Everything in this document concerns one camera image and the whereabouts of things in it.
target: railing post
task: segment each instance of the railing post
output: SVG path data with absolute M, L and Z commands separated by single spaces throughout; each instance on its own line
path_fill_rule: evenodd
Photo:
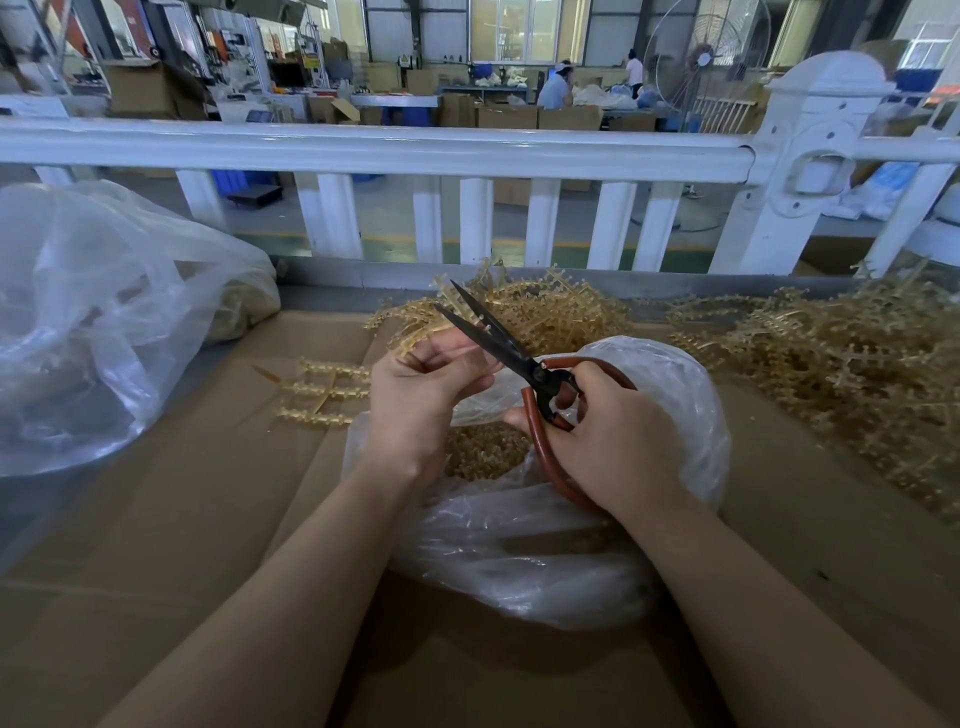
M 918 139 L 957 136 L 958 125 L 960 125 L 960 114 L 955 111 L 942 132 L 925 126 L 918 127 L 912 135 Z M 894 205 L 894 211 L 887 220 L 887 224 L 883 226 L 883 230 L 880 231 L 874 244 L 864 256 L 863 262 L 857 268 L 858 278 L 880 278 L 886 275 L 897 253 L 917 226 L 924 221 L 955 169 L 954 164 L 925 164 L 917 170 L 910 184 L 897 200 L 897 204 Z
M 193 219 L 218 231 L 229 232 L 224 201 L 213 176 L 203 169 L 178 169 L 177 179 Z
M 363 260 L 363 244 L 353 200 L 353 177 L 317 175 L 320 183 L 320 208 L 326 226 L 326 257 Z
M 325 255 L 329 250 L 329 234 L 324 221 L 324 209 L 320 204 L 320 176 L 314 172 L 295 172 L 297 198 L 300 200 L 300 213 L 303 226 L 310 241 L 313 255 Z
M 51 187 L 67 187 L 77 181 L 77 175 L 70 167 L 34 167 L 40 181 Z
M 643 213 L 643 227 L 636 243 L 635 271 L 658 273 L 666 253 L 666 244 L 673 231 L 673 219 L 677 216 L 680 196 L 684 194 L 682 182 L 654 182 L 650 201 Z
M 530 183 L 530 207 L 527 209 L 527 240 L 523 264 L 533 268 L 550 265 L 553 236 L 557 228 L 562 180 L 537 180 Z
M 733 202 L 711 273 L 793 272 L 827 200 L 854 167 L 867 118 L 896 86 L 880 64 L 855 51 L 814 56 L 770 82 L 756 162 Z
M 482 263 L 493 251 L 493 180 L 460 180 L 460 262 Z
M 352 177 L 297 172 L 294 181 L 313 255 L 363 260 Z
M 414 177 L 414 229 L 417 235 L 417 263 L 443 263 L 444 232 L 439 177 Z
M 600 187 L 597 216 L 593 220 L 593 236 L 587 256 L 588 268 L 615 271 L 620 267 L 635 197 L 636 182 L 604 182 Z

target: forearm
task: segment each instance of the forearm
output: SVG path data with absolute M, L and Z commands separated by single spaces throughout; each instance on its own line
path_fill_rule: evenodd
M 408 493 L 359 466 L 103 725 L 323 725 Z
M 740 725 L 946 726 L 693 496 L 668 492 L 625 525 Z

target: clear plastic bag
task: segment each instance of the clear plastic bag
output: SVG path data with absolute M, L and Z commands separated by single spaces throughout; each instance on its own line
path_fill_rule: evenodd
M 629 336 L 577 353 L 609 361 L 673 418 L 684 442 L 684 486 L 716 510 L 730 435 L 707 371 L 675 347 Z M 493 387 L 456 407 L 453 426 L 499 421 L 522 404 L 523 386 L 513 372 L 498 373 Z M 344 473 L 368 426 L 366 415 L 350 425 Z M 658 591 L 653 567 L 626 533 L 558 494 L 532 452 L 496 480 L 443 477 L 431 486 L 405 517 L 391 568 L 505 614 L 569 630 L 634 622 Z
M 279 310 L 259 249 L 112 182 L 0 189 L 0 475 L 113 452 L 206 341 Z

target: black scissor blade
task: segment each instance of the black scissor blade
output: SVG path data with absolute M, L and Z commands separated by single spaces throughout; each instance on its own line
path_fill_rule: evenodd
M 458 284 L 457 281 L 452 280 L 450 282 L 453 287 L 456 289 L 457 293 L 460 294 L 460 297 L 467 302 L 467 305 L 470 307 L 470 310 L 473 311 L 473 314 L 480 319 L 480 321 L 485 325 L 489 326 L 494 334 L 494 338 L 499 338 L 500 343 L 509 349 L 512 349 L 514 353 L 521 357 L 531 359 L 533 358 L 530 353 L 526 350 L 519 341 L 516 340 L 513 334 L 511 334 L 506 327 L 503 326 L 499 321 L 496 320 L 496 317 L 479 301 L 477 301 L 462 285 Z
M 453 326 L 466 334 L 470 341 L 472 341 L 485 352 L 495 356 L 497 361 L 501 362 L 503 366 L 513 372 L 516 372 L 530 384 L 534 383 L 533 368 L 537 366 L 536 361 L 517 356 L 514 352 L 500 344 L 487 331 L 475 326 L 465 319 L 462 319 L 460 316 L 452 311 L 448 311 L 438 303 L 434 304 L 434 308 L 440 311 L 446 317 L 446 319 L 453 324 Z

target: person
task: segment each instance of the person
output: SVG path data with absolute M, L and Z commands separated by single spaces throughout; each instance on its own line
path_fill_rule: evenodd
M 352 473 L 101 725 L 324 725 L 401 516 L 443 469 L 453 406 L 499 368 L 455 328 L 381 359 Z M 570 432 L 547 426 L 550 444 L 657 567 L 738 725 L 946 728 L 681 486 L 662 409 L 594 364 L 573 371 L 588 406 Z M 522 410 L 504 419 L 526 430 Z
M 636 51 L 631 48 L 627 53 L 627 85 L 633 90 L 634 98 L 640 93 L 643 86 L 643 63 L 636 57 Z
M 554 66 L 555 73 L 540 90 L 537 106 L 545 109 L 563 109 L 573 106 L 573 64 L 561 61 Z

